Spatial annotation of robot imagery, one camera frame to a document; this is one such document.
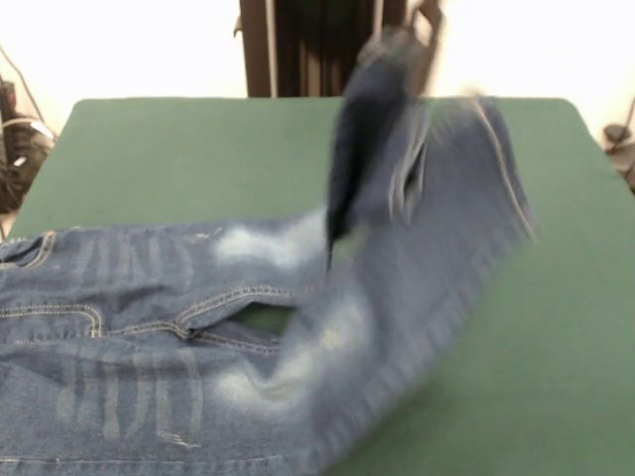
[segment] jeans seam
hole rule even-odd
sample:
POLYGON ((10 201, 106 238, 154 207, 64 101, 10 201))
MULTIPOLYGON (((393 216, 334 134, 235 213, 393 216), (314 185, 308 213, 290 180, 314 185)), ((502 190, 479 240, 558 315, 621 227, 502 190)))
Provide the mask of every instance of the jeans seam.
POLYGON ((481 119, 481 123, 485 126, 485 129, 487 131, 487 136, 489 137, 490 141, 492 142, 492 145, 494 146, 494 152, 496 154, 496 162, 498 164, 498 169, 500 174, 502 175, 503 183, 505 185, 505 188, 507 189, 507 194, 509 195, 509 198, 512 202, 512 206, 514 207, 514 210, 516 211, 519 218, 521 219, 523 223, 523 227, 525 228, 525 231, 527 232, 529 237, 532 239, 532 241, 537 242, 538 240, 536 238, 536 234, 534 233, 534 228, 531 224, 531 221, 525 215, 525 212, 523 211, 523 207, 520 203, 520 200, 518 199, 518 195, 516 194, 516 190, 514 189, 514 185, 512 184, 509 178, 509 171, 507 170, 505 154, 503 152, 500 139, 498 139, 498 135, 496 134, 494 127, 489 121, 487 114, 485 114, 485 111, 483 107, 481 106, 481 104, 478 101, 472 101, 472 104, 474 105, 474 108, 476 109, 476 112, 478 113, 478 116, 481 119))
POLYGON ((23 307, 8 307, 0 309, 0 319, 12 317, 26 317, 28 315, 65 315, 79 314, 90 320, 90 337, 99 337, 101 335, 101 315, 99 312, 88 305, 84 304, 60 304, 60 305, 33 305, 23 307))
POLYGON ((153 330, 171 330, 179 337, 185 338, 188 336, 188 334, 176 324, 164 321, 148 322, 146 324, 131 325, 122 329, 109 330, 104 333, 104 336, 142 334, 144 332, 152 332, 153 330))
POLYGON ((195 339, 195 341, 198 340, 202 340, 203 342, 226 344, 231 347, 253 350, 255 352, 261 352, 264 354, 274 354, 278 350, 277 345, 268 346, 264 344, 252 344, 251 342, 244 342, 240 340, 230 339, 229 337, 223 337, 222 335, 214 334, 213 332, 204 332, 201 336, 195 339))
MULTIPOLYGON (((156 330, 170 330, 174 332, 180 338, 187 338, 188 333, 184 332, 180 327, 171 322, 150 322, 148 324, 140 324, 133 325, 130 327, 124 327, 123 329, 111 330, 104 333, 104 336, 114 336, 114 335, 136 335, 143 334, 146 332, 152 332, 156 330)), ((232 347, 238 347, 246 350, 253 350, 256 352, 262 352, 271 354, 276 352, 278 346, 277 345, 264 345, 264 344, 254 344, 251 342, 245 342, 241 340, 231 339, 229 337, 224 337, 222 335, 215 334, 213 332, 202 332, 199 336, 192 340, 193 342, 203 341, 203 342, 212 342, 212 343, 220 343, 226 344, 232 347)))
POLYGON ((47 261, 49 256, 51 256, 51 251, 53 250, 53 245, 54 245, 56 236, 57 236, 57 233, 55 231, 49 231, 45 233, 42 245, 40 245, 40 249, 38 250, 36 257, 33 260, 31 260, 29 263, 27 263, 26 265, 19 266, 15 263, 2 263, 0 264, 0 270, 12 270, 16 268, 23 268, 23 269, 38 268, 39 266, 44 264, 45 261, 47 261))
POLYGON ((188 320, 197 315, 213 310, 217 307, 221 307, 228 302, 246 298, 249 296, 287 296, 291 297, 296 294, 297 291, 285 290, 283 288, 273 288, 270 286, 251 286, 245 288, 238 288, 220 296, 212 297, 203 300, 197 304, 188 307, 186 310, 179 313, 176 323, 184 324, 188 320))
POLYGON ((282 460, 284 455, 282 454, 273 454, 271 456, 261 456, 254 458, 246 458, 246 459, 226 459, 221 462, 215 461, 189 461, 189 460, 179 460, 179 459, 169 459, 169 460, 148 460, 148 459, 37 459, 37 458, 13 458, 13 457, 1 457, 0 456, 0 464, 2 463, 47 463, 47 464, 61 464, 61 463, 134 463, 134 464, 181 464, 181 463, 191 463, 193 465, 197 465, 199 463, 202 464, 213 464, 219 467, 226 467, 228 465, 234 463, 249 463, 249 462, 268 462, 272 460, 282 460))

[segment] white wall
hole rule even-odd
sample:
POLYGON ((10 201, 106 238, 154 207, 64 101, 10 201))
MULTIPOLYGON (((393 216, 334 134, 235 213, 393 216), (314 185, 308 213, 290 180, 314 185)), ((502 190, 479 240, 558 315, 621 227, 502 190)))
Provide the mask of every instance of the white wall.
MULTIPOLYGON (((432 94, 478 86, 565 97, 599 137, 605 123, 623 120, 635 94, 631 3, 604 0, 597 12, 572 0, 445 0, 432 94)), ((14 19, 3 21, 0 44, 54 129, 84 97, 246 96, 242 44, 232 38, 238 0, 0 4, 14 19)), ((13 77, 1 59, 0 70, 13 77)))

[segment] black cable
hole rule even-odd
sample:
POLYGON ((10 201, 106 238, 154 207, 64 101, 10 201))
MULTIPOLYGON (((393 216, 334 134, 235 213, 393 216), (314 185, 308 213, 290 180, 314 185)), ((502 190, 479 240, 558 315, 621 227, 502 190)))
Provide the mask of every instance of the black cable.
POLYGON ((20 82, 22 82, 22 85, 24 86, 24 90, 27 92, 27 96, 29 96, 29 100, 31 101, 31 103, 33 104, 34 109, 36 110, 36 113, 38 114, 38 119, 40 119, 40 121, 45 122, 44 118, 42 117, 42 111, 40 111, 40 108, 38 107, 38 103, 36 102, 36 100, 33 98, 33 94, 31 94, 31 90, 29 89, 29 86, 27 85, 27 81, 25 80, 24 76, 22 75, 22 72, 18 69, 18 67, 11 61, 11 59, 9 58, 9 55, 7 55, 7 52, 4 51, 4 49, 2 48, 2 45, 0 45, 0 54, 2 54, 2 56, 4 57, 4 59, 7 61, 7 63, 13 68, 14 71, 16 71, 16 73, 18 74, 18 77, 20 78, 20 82))

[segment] green tabletop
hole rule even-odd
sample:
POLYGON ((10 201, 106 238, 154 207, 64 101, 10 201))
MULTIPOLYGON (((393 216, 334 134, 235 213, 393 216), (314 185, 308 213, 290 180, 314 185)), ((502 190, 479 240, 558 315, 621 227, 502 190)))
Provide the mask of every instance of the green tabletop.
MULTIPOLYGON (((12 236, 319 204, 336 99, 78 103, 12 236)), ((340 475, 635 474, 635 203, 568 103, 501 99, 540 221, 340 475)))

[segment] blue denim jeans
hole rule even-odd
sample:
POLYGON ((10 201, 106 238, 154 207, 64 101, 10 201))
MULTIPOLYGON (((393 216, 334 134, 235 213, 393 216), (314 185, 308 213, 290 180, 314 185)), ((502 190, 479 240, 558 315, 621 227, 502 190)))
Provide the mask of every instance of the blue denim jeans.
POLYGON ((493 100, 424 107, 380 148, 396 157, 355 208, 372 219, 328 275, 323 210, 1 245, 0 474, 305 475, 342 459, 532 236, 493 100), (295 309, 281 335, 232 318, 253 302, 295 309))

